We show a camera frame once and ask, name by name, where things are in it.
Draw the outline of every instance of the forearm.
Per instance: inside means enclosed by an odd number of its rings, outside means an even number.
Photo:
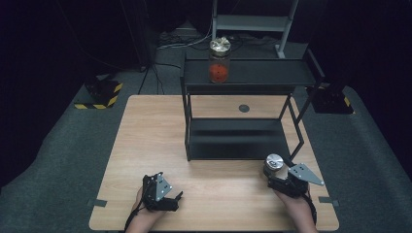
[[[147,233],[155,225],[155,222],[156,218],[141,213],[131,220],[125,233]]]
[[[312,213],[306,201],[299,200],[297,205],[286,205],[286,208],[298,233],[318,232],[312,218]]]

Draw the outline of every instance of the black base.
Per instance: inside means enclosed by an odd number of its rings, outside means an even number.
[[[308,94],[312,90],[313,87],[306,88]],[[317,90],[312,99],[312,106],[317,114],[350,115],[354,113],[351,103],[342,92],[332,95],[323,87]]]

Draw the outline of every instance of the shelf leg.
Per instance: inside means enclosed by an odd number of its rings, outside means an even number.
[[[291,26],[292,26],[292,23],[293,23],[294,13],[296,12],[298,2],[299,2],[299,0],[293,0],[291,10],[289,12],[289,17],[288,17],[288,20],[287,20],[286,25],[285,25],[285,31],[282,34],[281,44],[275,46],[276,53],[278,53],[278,57],[282,58],[282,59],[286,58],[285,53],[284,53],[285,44],[286,44],[286,41],[288,40],[289,32],[291,30]]]

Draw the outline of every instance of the metal bracket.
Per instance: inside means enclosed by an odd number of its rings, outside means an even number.
[[[293,175],[294,177],[308,182],[308,183],[314,183],[317,185],[325,185],[325,183],[323,181],[321,181],[321,179],[319,179],[305,164],[303,163],[299,163],[296,164],[294,166],[292,166],[291,168],[289,168],[288,171],[291,175]]]
[[[160,201],[170,190],[172,190],[172,186],[161,176],[161,173],[157,174],[155,190],[156,201]]]

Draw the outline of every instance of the black metal shelf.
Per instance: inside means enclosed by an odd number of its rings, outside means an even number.
[[[181,70],[182,97],[186,119],[185,146],[192,159],[264,159],[276,152],[293,159],[303,145],[299,122],[315,91],[296,117],[291,104],[297,86],[314,86],[324,79],[312,52],[304,59],[232,59],[226,83],[211,83],[207,59],[183,56]],[[277,118],[200,118],[191,112],[192,95],[286,95]],[[282,126],[286,109],[291,112],[299,143],[293,152]]]

